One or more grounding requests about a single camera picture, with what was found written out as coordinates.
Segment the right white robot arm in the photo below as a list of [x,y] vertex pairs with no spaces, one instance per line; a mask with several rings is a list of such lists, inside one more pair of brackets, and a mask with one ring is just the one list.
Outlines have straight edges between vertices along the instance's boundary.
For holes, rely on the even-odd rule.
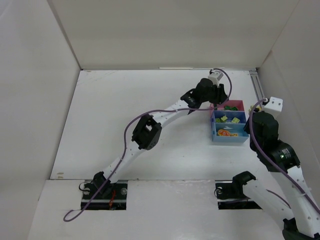
[[245,125],[250,148],[280,186],[287,203],[263,187],[249,171],[232,179],[236,196],[246,196],[264,210],[280,227],[286,240],[318,240],[320,208],[314,202],[294,149],[279,139],[279,123],[265,111],[251,112]]

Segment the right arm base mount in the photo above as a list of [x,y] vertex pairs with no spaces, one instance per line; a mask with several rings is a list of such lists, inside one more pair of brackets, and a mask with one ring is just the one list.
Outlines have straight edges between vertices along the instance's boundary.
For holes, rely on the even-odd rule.
[[235,175],[232,180],[216,180],[214,195],[219,210],[261,210],[262,208],[247,197],[243,186],[256,177],[249,171]]

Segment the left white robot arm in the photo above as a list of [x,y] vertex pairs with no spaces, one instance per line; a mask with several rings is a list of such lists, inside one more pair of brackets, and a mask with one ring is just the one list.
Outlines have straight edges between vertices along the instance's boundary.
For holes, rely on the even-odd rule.
[[92,183],[96,194],[107,196],[123,170],[140,154],[156,146],[162,130],[168,124],[192,112],[207,111],[206,108],[201,108],[202,103],[220,105],[228,98],[222,83],[214,84],[210,79],[202,78],[195,88],[187,91],[167,109],[149,110],[134,118],[123,133],[123,153],[103,171],[94,175]]

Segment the orange flower print lego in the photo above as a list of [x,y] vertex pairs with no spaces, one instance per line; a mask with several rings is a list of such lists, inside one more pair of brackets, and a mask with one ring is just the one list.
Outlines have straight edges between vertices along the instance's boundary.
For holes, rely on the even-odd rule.
[[219,129],[217,135],[220,137],[230,137],[231,133],[226,129]]

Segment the yellow curved lego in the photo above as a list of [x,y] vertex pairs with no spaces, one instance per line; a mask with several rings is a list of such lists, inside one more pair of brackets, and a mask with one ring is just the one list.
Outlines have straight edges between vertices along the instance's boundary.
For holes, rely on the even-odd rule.
[[262,108],[260,105],[258,105],[257,107],[254,107],[254,105],[251,105],[250,108],[248,109],[248,113],[250,114],[252,111],[258,113],[262,111]]

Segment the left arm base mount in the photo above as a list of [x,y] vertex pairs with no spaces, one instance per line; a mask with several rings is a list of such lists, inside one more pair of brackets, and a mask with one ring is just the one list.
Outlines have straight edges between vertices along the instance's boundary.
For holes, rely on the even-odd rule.
[[116,183],[106,184],[106,194],[100,192],[86,207],[91,197],[97,191],[92,181],[84,181],[79,184],[78,189],[82,192],[80,209],[83,210],[106,210],[106,211],[123,211],[127,209],[128,181],[119,180]]

